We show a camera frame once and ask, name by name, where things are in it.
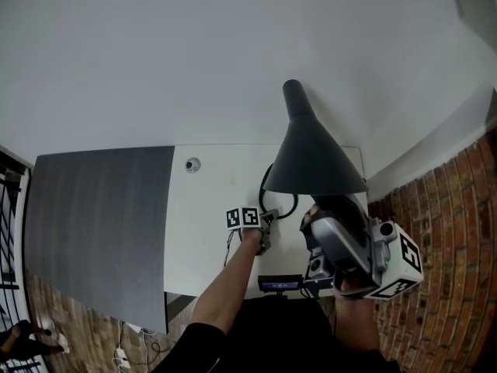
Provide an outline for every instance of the white power strip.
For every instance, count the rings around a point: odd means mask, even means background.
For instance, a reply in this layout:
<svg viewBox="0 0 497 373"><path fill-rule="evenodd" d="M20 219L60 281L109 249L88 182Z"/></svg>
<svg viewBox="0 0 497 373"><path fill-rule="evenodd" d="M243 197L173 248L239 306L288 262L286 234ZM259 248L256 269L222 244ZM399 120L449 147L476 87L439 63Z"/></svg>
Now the white power strip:
<svg viewBox="0 0 497 373"><path fill-rule="evenodd" d="M116 354L117 357L120 359L118 365L120 365L122 368L131 369L130 362L127 361L126 353L124 352L124 350L122 348L117 348Z"/></svg>

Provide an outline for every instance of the brick wall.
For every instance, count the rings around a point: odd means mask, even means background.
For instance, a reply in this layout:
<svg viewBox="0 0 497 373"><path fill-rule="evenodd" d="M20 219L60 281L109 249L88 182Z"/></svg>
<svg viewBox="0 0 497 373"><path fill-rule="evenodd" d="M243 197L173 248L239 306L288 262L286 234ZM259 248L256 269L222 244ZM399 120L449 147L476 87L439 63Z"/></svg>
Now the brick wall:
<svg viewBox="0 0 497 373"><path fill-rule="evenodd" d="M369 206L372 217L396 221L422 253L421 285L377 304L382 351L403 371L495 367L497 343L489 334L497 302L496 139L486 134Z"/></svg>

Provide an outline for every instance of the lamp cord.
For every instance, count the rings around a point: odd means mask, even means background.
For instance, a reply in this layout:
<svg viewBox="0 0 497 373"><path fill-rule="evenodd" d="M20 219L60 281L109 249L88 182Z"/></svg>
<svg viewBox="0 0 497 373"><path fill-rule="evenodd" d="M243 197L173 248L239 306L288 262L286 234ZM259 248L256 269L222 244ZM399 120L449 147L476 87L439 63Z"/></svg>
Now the lamp cord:
<svg viewBox="0 0 497 373"><path fill-rule="evenodd" d="M266 183L267 177L269 176L269 173L271 172L271 168L273 165L269 166L266 170L266 174L264 174L264 177L262 178L261 186L259 188L259 206L261 207L261 210L263 213L267 213L266 208L264 207L264 194L266 193L266 190L264 189L264 184ZM294 205L292 206L291 210L288 211L288 213L281 215L277 218L277 220L283 220L286 217L290 217L293 212L297 209L298 206L298 195L294 195Z"/></svg>
<svg viewBox="0 0 497 373"><path fill-rule="evenodd" d="M226 263L228 262L228 256L230 255L231 240L233 239L233 234L235 232L238 232L238 237L240 238L240 242L242 241L242 231L240 231L240 229L234 229L233 231L230 232L230 234L228 236L227 245L226 245L226 256L224 256L223 267L226 267Z"/></svg>

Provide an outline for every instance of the person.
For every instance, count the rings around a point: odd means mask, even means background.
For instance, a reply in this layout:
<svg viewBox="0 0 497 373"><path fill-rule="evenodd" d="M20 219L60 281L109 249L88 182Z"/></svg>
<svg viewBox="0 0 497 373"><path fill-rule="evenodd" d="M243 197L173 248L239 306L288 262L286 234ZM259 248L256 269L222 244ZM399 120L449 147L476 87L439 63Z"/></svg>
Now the person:
<svg viewBox="0 0 497 373"><path fill-rule="evenodd" d="M305 216L308 225L318 211ZM154 373L188 371L395 371L386 362L374 321L374 300L336 296L335 332L312 298L244 300L261 232L244 230L228 265L199 297L192 322ZM344 281L343 290L357 282Z"/></svg>
<svg viewBox="0 0 497 373"><path fill-rule="evenodd" d="M48 329L42 329L27 320L16 323L6 332L0 333L0 362L6 362L8 359L18 361L27 361L37 355L53 355L60 352L69 352L67 340L63 334L59 334L59 345L50 346L40 341L31 340L32 333L44 334L51 336L52 332Z"/></svg>

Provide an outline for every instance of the human arm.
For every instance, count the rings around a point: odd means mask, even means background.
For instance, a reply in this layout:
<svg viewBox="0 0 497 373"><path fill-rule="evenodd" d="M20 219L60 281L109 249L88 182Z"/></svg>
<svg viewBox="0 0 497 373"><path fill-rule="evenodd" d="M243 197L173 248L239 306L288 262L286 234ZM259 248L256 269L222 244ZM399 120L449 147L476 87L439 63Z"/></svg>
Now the human arm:
<svg viewBox="0 0 497 373"><path fill-rule="evenodd" d="M242 232L242 244L226 267L199 297L192 323L205 323L228 334L242 306L262 233L258 229Z"/></svg>
<svg viewBox="0 0 497 373"><path fill-rule="evenodd" d="M304 225L311 222L311 216L319 211L313 206L304 216ZM349 277L342 284L343 291L360 288L360 278ZM380 349L380 335L374 321L374 300L361 298L349 300L335 296L336 325L335 336L346 347L369 351Z"/></svg>
<svg viewBox="0 0 497 373"><path fill-rule="evenodd" d="M7 340L0 347L0 351L4 355L9 355L10 351L12 350L12 347L14 347L14 343L16 342L16 340L19 338L20 335L21 335L21 330L19 329L18 326L14 326L12 328L10 336L7 338Z"/></svg>

